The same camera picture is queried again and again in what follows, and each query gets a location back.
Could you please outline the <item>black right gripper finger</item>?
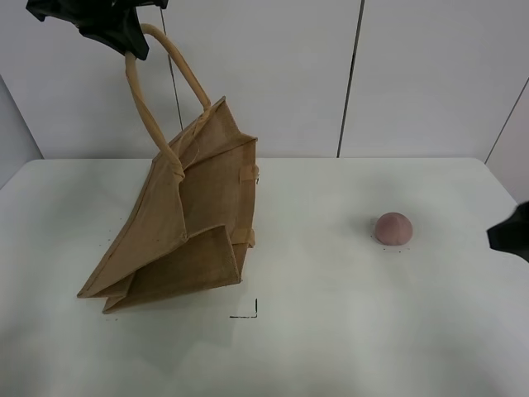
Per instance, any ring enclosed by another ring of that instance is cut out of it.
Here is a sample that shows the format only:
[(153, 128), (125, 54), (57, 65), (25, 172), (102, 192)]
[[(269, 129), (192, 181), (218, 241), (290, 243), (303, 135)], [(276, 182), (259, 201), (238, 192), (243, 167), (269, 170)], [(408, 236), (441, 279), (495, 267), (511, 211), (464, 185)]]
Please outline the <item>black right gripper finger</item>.
[(512, 215), (487, 230), (491, 249), (529, 261), (529, 203), (517, 205)]

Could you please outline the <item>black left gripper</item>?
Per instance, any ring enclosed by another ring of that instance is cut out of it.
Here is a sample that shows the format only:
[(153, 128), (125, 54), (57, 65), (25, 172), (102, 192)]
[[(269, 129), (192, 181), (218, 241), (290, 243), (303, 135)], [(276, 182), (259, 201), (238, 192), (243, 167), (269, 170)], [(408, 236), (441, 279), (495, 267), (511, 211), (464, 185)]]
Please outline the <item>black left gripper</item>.
[(149, 46), (141, 30), (136, 8), (167, 8), (168, 0), (29, 0), (26, 10), (39, 21), (54, 17), (68, 22), (86, 22), (79, 33), (114, 49), (145, 60)]

